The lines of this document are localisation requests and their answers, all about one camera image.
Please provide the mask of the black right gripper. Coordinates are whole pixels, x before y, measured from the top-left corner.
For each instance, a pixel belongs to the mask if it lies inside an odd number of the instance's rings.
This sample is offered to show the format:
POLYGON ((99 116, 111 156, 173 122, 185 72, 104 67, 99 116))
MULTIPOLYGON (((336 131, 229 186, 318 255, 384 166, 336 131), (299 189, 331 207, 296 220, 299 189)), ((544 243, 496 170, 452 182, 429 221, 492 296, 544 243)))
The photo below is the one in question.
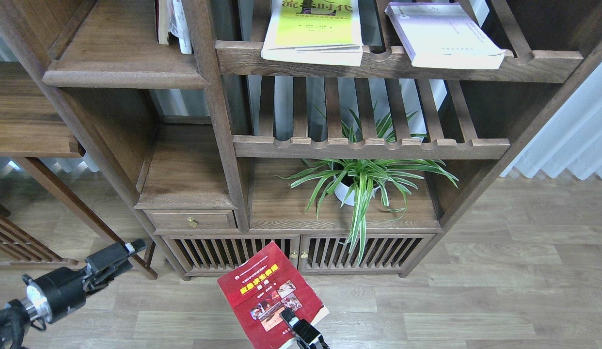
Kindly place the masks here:
POLYGON ((284 308, 281 318, 291 329, 300 349, 329 349, 322 334, 305 319, 299 319, 290 308, 284 308))

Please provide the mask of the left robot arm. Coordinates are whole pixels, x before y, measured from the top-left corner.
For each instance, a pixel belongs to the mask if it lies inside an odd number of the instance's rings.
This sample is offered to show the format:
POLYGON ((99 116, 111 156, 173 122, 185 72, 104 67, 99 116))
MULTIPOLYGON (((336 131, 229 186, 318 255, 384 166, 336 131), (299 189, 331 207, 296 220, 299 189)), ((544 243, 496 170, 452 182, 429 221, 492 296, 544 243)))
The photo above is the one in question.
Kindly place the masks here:
POLYGON ((0 310, 0 349, 7 342, 13 349, 21 349, 30 327, 43 332, 47 323, 57 322, 83 307, 87 297, 132 269, 128 259, 146 246, 141 238, 130 243, 117 242, 88 256, 86 266, 78 271, 60 267, 36 279, 22 276, 26 298, 12 300, 0 310))

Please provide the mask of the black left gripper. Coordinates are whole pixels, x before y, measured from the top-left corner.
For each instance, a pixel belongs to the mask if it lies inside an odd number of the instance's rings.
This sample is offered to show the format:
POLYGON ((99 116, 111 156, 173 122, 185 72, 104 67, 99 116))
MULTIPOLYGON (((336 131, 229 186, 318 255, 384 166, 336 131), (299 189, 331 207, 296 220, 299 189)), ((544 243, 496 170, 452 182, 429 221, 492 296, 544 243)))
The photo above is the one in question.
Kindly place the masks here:
POLYGON ((146 248, 141 238, 130 243, 117 242, 86 257, 87 267, 71 270, 60 267, 37 279, 23 275, 27 297, 23 305, 31 322, 54 323, 72 314, 86 298, 108 286, 108 280, 93 274, 122 274, 132 269, 128 260, 146 248))

